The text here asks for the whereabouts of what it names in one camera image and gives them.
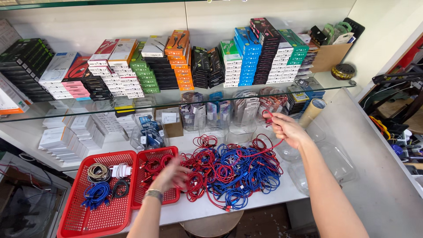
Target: hand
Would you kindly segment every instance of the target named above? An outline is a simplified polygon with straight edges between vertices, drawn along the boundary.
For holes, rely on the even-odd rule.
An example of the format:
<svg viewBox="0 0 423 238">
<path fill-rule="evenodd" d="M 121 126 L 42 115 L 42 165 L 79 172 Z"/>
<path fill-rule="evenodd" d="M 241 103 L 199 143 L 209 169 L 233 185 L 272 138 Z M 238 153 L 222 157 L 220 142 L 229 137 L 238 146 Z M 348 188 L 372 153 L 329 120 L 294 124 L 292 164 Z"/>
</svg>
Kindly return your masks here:
<svg viewBox="0 0 423 238">
<path fill-rule="evenodd" d="M 173 158 L 169 164 L 159 173 L 157 178 L 153 181 L 150 188 L 157 189 L 164 193 L 167 190 L 174 188 L 175 185 L 186 189 L 185 180 L 188 180 L 188 176 L 185 173 L 190 173 L 189 168 L 180 166 L 181 157 L 177 155 Z"/>
<path fill-rule="evenodd" d="M 264 118 L 272 118 L 273 132 L 279 139 L 284 139 L 292 148 L 298 149 L 303 141 L 311 141 L 310 136 L 304 129 L 289 116 L 281 113 L 269 113 L 263 115 Z"/>
</svg>

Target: floor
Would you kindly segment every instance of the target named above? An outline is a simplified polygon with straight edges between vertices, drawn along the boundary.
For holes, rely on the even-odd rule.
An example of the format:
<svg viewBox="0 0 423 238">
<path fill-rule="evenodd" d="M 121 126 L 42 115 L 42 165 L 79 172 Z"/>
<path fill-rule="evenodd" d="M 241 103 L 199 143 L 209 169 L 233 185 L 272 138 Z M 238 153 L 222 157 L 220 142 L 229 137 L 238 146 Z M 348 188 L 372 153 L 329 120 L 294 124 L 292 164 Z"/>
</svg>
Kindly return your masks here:
<svg viewBox="0 0 423 238">
<path fill-rule="evenodd" d="M 236 238 L 305 238 L 288 235 L 288 211 L 285 203 L 244 211 L 238 223 Z M 107 238 L 125 238 L 126 234 Z M 188 238 L 180 224 L 160 227 L 160 238 Z"/>
</svg>

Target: glass shelf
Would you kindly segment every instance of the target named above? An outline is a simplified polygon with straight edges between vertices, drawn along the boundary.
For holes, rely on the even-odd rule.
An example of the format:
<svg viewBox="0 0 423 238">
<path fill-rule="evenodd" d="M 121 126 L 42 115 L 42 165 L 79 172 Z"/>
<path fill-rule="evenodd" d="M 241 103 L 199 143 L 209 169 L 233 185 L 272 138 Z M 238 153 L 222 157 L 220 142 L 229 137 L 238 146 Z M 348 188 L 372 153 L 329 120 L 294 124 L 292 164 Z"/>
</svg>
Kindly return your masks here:
<svg viewBox="0 0 423 238">
<path fill-rule="evenodd" d="M 317 89 L 316 91 L 320 90 L 329 90 L 329 89 L 340 89 L 342 87 L 354 87 L 355 84 L 350 84 L 349 80 L 346 81 L 339 81 L 333 78 L 330 75 L 330 72 L 320 73 L 319 77 L 315 75 L 315 79 L 320 83 L 322 86 L 321 89 Z M 293 83 L 275 83 L 275 84 L 261 84 L 261 85 L 253 85 L 253 86 L 242 86 L 242 87 L 233 87 L 233 88 L 224 88 L 223 84 L 220 84 L 212 89 L 201 89 L 195 88 L 195 92 L 202 93 L 204 96 L 203 102 L 215 102 L 216 100 L 209 100 L 209 95 L 221 91 L 223 93 L 223 99 L 218 101 L 224 100 L 234 100 L 239 98 L 233 98 L 232 95 L 234 92 L 238 90 L 245 90 L 249 89 L 255 93 L 259 93 L 260 89 L 265 87 L 273 87 L 275 89 L 283 90 L 285 93 L 279 94 L 267 94 L 267 95 L 259 95 L 261 96 L 273 96 L 273 95 L 281 95 L 286 94 L 288 92 L 287 88 L 296 85 Z M 298 92 L 305 92 L 306 90 L 296 91 L 296 92 L 289 92 L 289 93 L 298 93 Z M 181 94 L 187 91 L 180 91 L 180 90 L 163 90 L 160 93 L 156 94 L 146 94 L 146 97 L 151 97 L 153 99 L 151 106 L 144 106 L 144 107 L 135 107 L 134 109 L 145 109 L 145 108 L 157 108 L 162 106 L 179 106 L 180 104 L 190 104 L 190 103 L 180 103 Z M 84 100 L 84 101 L 76 101 L 75 99 L 65 99 L 65 100 L 58 100 L 63 102 L 65 105 L 70 108 L 70 110 L 66 113 L 66 116 L 72 115 L 85 115 L 85 114 L 93 114 L 93 113 L 101 113 L 101 112 L 115 112 L 118 110 L 114 109 L 114 101 L 100 101 L 100 102 L 93 102 L 92 100 Z M 78 104 L 78 109 L 72 109 L 72 106 L 75 103 Z M 42 118 L 49 118 L 49 117 L 59 117 L 64 115 L 53 115 L 53 116 L 46 116 L 47 112 L 50 109 L 54 109 L 55 107 L 51 105 L 49 102 L 38 102 L 30 105 L 30 109 L 25 113 L 20 114 L 10 114 L 7 116 L 2 116 L 0 118 L 0 122 L 15 122 L 15 121 L 24 121 L 24 120 L 33 120 L 33 119 L 42 119 Z"/>
<path fill-rule="evenodd" d="M 71 6 L 94 6 L 134 3 L 174 3 L 197 2 L 206 0 L 0 0 L 0 11 L 30 9 L 30 8 L 55 8 Z"/>
</svg>

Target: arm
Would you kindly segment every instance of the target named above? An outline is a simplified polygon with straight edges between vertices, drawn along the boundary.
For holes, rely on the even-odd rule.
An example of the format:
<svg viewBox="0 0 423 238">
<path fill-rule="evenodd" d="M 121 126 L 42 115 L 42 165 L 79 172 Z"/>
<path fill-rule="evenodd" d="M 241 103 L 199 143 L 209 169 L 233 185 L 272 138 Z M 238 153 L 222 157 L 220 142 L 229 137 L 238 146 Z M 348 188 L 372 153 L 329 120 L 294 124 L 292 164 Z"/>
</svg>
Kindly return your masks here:
<svg viewBox="0 0 423 238">
<path fill-rule="evenodd" d="M 184 189 L 186 187 L 184 180 L 188 179 L 185 173 L 190 173 L 191 170 L 180 166 L 180 162 L 179 157 L 174 158 L 160 172 L 149 189 L 156 189 L 163 192 L 173 188 L 175 184 Z M 158 198 L 152 196 L 145 197 L 127 238 L 158 238 L 161 208 L 162 204 Z"/>
<path fill-rule="evenodd" d="M 298 149 L 304 163 L 316 225 L 325 238 L 368 237 L 360 218 L 308 134 L 289 116 L 273 113 L 273 131 Z"/>
</svg>

